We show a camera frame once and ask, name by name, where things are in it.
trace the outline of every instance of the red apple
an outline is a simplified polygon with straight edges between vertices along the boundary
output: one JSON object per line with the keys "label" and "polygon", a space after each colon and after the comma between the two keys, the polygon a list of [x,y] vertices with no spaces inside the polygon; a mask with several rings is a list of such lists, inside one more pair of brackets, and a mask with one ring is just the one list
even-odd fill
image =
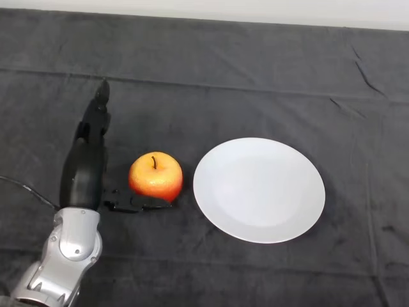
{"label": "red apple", "polygon": [[170,155],[150,152],[133,163],[128,181],[137,194],[173,201],[181,191],[183,174]]}

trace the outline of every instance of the black cable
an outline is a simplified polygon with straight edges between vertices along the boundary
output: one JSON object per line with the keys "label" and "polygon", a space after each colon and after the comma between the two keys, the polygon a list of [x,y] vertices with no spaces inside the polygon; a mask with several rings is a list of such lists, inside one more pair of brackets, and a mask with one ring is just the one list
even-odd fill
{"label": "black cable", "polygon": [[10,177],[7,176],[2,176],[0,175],[0,179],[7,181],[7,182],[11,182],[15,185],[18,185],[19,187],[23,187],[25,188],[27,191],[29,191],[32,195],[34,195],[35,198],[37,198],[40,202],[46,204],[47,206],[53,208],[54,210],[59,210],[59,206],[57,206],[55,203],[52,203],[51,201],[49,201],[47,198],[45,198],[44,196],[42,196],[39,192],[37,192],[36,190],[34,190],[32,187],[30,187],[29,185],[23,184],[22,182],[19,182],[18,180],[12,179]]}

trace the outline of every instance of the plate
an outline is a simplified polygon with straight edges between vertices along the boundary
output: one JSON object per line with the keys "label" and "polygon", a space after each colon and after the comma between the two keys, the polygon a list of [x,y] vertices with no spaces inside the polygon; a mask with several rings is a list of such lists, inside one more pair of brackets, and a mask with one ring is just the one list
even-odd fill
{"label": "plate", "polygon": [[298,237],[317,222],[325,202],[314,165],[294,148],[261,138],[210,150],[197,165],[193,189],[216,227],[256,243]]}

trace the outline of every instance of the gray tablecloth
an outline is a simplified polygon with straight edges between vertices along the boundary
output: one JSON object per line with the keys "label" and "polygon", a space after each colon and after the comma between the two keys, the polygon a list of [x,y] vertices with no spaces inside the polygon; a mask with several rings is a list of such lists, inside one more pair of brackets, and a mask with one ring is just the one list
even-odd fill
{"label": "gray tablecloth", "polygon": [[[79,306],[409,306],[408,51],[404,32],[0,10],[0,174],[57,201],[104,76],[107,178],[160,150],[185,188],[174,210],[100,210],[104,252]],[[325,208],[303,236],[252,244],[202,215],[197,163],[242,137],[291,145],[321,173]],[[0,195],[7,294],[53,212],[7,183]]]}

